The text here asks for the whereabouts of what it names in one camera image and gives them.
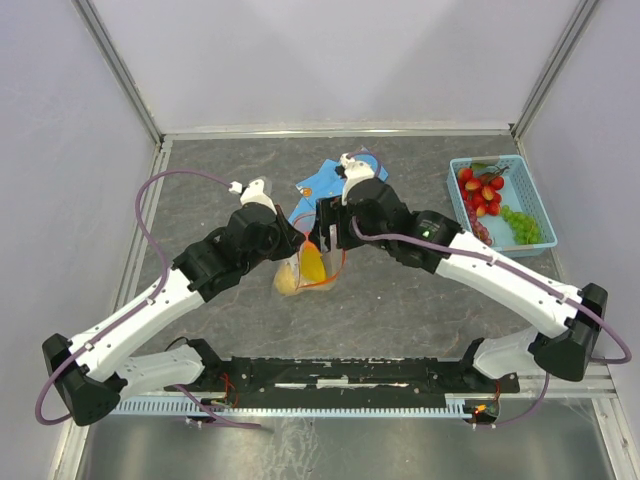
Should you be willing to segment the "green grapes bunch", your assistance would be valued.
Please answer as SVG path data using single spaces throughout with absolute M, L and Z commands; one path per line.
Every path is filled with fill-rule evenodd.
M 541 230 L 534 217 L 514 211 L 508 205 L 502 207 L 501 217 L 509 226 L 516 245 L 534 245 L 541 242 Z

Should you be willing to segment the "clear zip bag orange zipper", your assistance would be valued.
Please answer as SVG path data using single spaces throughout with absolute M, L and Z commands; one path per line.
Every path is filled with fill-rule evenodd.
M 345 265 L 346 252 L 337 248 L 337 233 L 330 229 L 331 250 L 323 252 L 310 240 L 315 221 L 312 212 L 305 212 L 293 218 L 293 226 L 306 239 L 300 250 L 281 262 L 273 279 L 273 287 L 283 296 L 293 296 L 310 291 L 331 290 Z

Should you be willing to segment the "yellow lemon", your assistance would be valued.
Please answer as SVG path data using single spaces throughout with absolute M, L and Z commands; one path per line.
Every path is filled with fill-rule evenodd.
M 299 272 L 288 263 L 279 266 L 274 279 L 273 286 L 280 295 L 294 296 L 299 290 Z

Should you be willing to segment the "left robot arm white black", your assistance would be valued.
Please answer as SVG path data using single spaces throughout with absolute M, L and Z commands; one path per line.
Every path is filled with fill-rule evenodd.
M 46 383 L 79 426 L 108 415 L 123 400 L 166 387 L 209 390 L 222 362 L 202 339 L 161 353 L 135 351 L 166 326 L 199 308 L 265 260 L 291 257 L 305 236 L 279 207 L 249 203 L 226 226 L 189 245 L 147 290 L 97 326 L 66 338 L 54 334 L 42 350 Z

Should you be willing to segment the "yellow banana toy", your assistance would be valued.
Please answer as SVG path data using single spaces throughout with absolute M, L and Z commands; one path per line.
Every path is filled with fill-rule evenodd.
M 311 247 L 305 248 L 300 254 L 299 271 L 306 280 L 313 283 L 323 282 L 327 278 L 322 254 Z

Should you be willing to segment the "purple grapes bunch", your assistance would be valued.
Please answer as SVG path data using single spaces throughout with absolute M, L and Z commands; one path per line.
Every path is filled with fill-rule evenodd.
M 482 241 L 485 245 L 491 246 L 493 244 L 493 239 L 487 227 L 485 227 L 480 219 L 487 214 L 485 205 L 468 205 L 466 207 L 467 216 L 469 218 L 471 231 L 474 236 Z

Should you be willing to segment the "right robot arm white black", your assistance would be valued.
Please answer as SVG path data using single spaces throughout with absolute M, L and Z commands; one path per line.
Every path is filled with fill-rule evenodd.
M 526 320 L 525 330 L 472 343 L 458 368 L 467 389 L 481 391 L 494 379 L 534 367 L 566 381 L 584 378 L 607 301 L 598 285 L 578 288 L 525 268 L 456 221 L 410 210 L 379 179 L 357 184 L 346 196 L 318 200 L 310 237 L 342 250 L 375 246 L 404 266 L 467 285 Z

